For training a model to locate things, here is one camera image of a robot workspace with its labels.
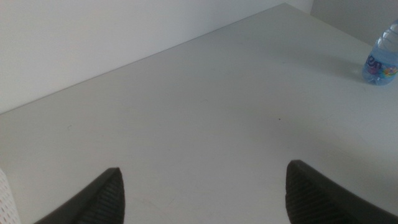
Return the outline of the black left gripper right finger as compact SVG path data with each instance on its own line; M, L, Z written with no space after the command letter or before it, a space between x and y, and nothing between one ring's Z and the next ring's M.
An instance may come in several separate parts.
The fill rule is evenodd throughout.
M389 213L351 193L301 160L292 160L285 179L291 223L394 223Z

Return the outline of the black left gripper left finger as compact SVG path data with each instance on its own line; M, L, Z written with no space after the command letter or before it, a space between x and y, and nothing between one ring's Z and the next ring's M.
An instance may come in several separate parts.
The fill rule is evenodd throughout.
M123 175L112 167L36 224L123 224L125 206Z

